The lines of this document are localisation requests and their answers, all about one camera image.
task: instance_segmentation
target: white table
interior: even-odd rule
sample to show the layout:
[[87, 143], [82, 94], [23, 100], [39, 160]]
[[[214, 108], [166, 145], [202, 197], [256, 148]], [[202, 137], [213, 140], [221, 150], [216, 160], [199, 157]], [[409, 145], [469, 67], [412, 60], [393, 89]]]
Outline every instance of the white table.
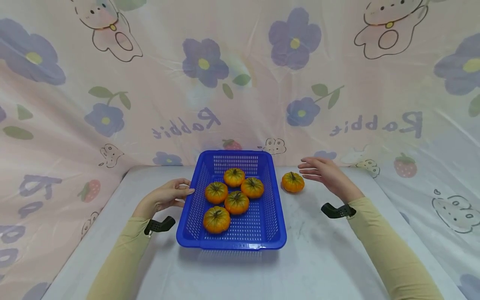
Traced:
[[[281, 177], [295, 168], [276, 168]], [[446, 300], [464, 299], [456, 285], [392, 206], [375, 181], [364, 171], [344, 172], [370, 197], [398, 234], [430, 271]], [[83, 300], [137, 203], [151, 190], [178, 177], [191, 178], [191, 167], [132, 169], [90, 228], [44, 300]], [[306, 182], [298, 195], [280, 191], [287, 227], [287, 243], [278, 251], [217, 252], [182, 248], [177, 224], [152, 235], [140, 263], [135, 295], [139, 300], [245, 300], [245, 299], [387, 299], [383, 284], [367, 253], [345, 219], [328, 219], [320, 210], [338, 198], [322, 184]], [[156, 215], [177, 221], [181, 209], [172, 207]]]

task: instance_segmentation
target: basket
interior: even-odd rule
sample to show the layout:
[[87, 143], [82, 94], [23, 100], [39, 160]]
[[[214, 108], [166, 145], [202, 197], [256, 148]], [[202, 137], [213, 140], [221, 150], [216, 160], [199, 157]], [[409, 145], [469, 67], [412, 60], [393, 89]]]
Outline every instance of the basket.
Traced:
[[[204, 196], [205, 188], [214, 181], [223, 181], [229, 168], [240, 168], [246, 177], [256, 177], [264, 184], [264, 194], [250, 201], [248, 211], [230, 215], [227, 231], [210, 234], [203, 227], [205, 212], [214, 205]], [[183, 247], [214, 250], [280, 249], [287, 242], [282, 204], [278, 193], [272, 156], [264, 151], [211, 150], [200, 154], [191, 187], [177, 229], [177, 241]], [[228, 192], [239, 191], [228, 188]]]

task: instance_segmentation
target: black wrist strap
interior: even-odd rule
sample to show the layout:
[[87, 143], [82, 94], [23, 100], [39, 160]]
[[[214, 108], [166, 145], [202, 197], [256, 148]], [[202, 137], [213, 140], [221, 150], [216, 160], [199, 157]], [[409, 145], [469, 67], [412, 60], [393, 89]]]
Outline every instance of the black wrist strap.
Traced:
[[322, 206], [322, 212], [330, 219], [338, 219], [345, 216], [354, 216], [357, 211], [347, 204], [339, 208], [335, 208], [330, 203], [325, 203]]
[[144, 234], [145, 235], [150, 235], [151, 231], [154, 231], [154, 232], [169, 231], [170, 228], [173, 227], [173, 225], [175, 225], [175, 219], [170, 217], [170, 216], [165, 218], [165, 220], [163, 220], [163, 222], [157, 222], [155, 220], [150, 220], [150, 222], [148, 222], [147, 227], [145, 228]]

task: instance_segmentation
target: artificial pumpkin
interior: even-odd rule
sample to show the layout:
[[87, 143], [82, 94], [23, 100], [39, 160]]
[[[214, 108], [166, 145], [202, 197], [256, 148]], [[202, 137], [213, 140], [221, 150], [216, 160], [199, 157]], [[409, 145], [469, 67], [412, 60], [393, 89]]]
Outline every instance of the artificial pumpkin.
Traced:
[[264, 184], [255, 177], [245, 179], [240, 189], [249, 199], [260, 198], [264, 194]]
[[228, 187], [223, 182], [212, 182], [205, 189], [205, 198], [212, 204], [220, 204], [228, 196]]
[[287, 192], [300, 192], [305, 187], [305, 181], [299, 174], [289, 172], [282, 177], [282, 187]]
[[241, 215], [248, 210], [250, 200], [248, 197], [240, 192], [231, 192], [225, 199], [225, 209], [232, 215]]
[[230, 214], [220, 206], [214, 206], [204, 215], [205, 229], [214, 234], [222, 233], [230, 226]]
[[245, 173], [239, 168], [231, 168], [223, 174], [223, 181], [231, 187], [237, 188], [245, 180]]

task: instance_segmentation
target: green leaf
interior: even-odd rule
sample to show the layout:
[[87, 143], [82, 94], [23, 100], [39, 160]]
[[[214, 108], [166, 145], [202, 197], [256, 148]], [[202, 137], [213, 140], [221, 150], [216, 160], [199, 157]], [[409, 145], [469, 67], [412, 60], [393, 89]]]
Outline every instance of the green leaf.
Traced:
[[17, 112], [19, 120], [28, 120], [33, 118], [33, 114], [23, 105], [17, 104]]
[[233, 83], [240, 86], [246, 86], [250, 82], [250, 79], [250, 76], [248, 76], [247, 74], [241, 74], [235, 77]]
[[88, 93], [98, 98], [111, 98], [113, 96], [111, 91], [102, 86], [94, 86], [88, 91]]
[[470, 102], [470, 107], [468, 108], [468, 114], [474, 118], [480, 114], [480, 95], [473, 98]]
[[3, 128], [3, 132], [14, 139], [19, 140], [31, 140], [33, 139], [33, 134], [28, 130], [22, 129], [16, 126], [8, 126]]
[[319, 97], [325, 97], [328, 95], [328, 88], [325, 84], [312, 85], [312, 91]]
[[125, 95], [124, 93], [120, 93], [120, 101], [127, 109], [130, 109], [132, 107], [130, 99], [128, 99], [127, 95]]
[[128, 12], [144, 6], [147, 0], [114, 0], [114, 2], [119, 10]]
[[80, 197], [82, 201], [85, 201], [85, 198], [87, 197], [89, 192], [90, 192], [90, 184], [87, 182], [84, 185], [84, 189], [80, 193], [78, 193], [77, 196]]
[[227, 97], [229, 99], [233, 99], [233, 92], [232, 92], [232, 89], [230, 88], [230, 86], [228, 84], [223, 84], [222, 88], [223, 88], [223, 92], [225, 93], [225, 95], [227, 95]]
[[328, 101], [328, 109], [331, 109], [336, 104], [338, 98], [340, 98], [339, 88], [333, 91], [332, 95], [330, 96], [330, 100]]

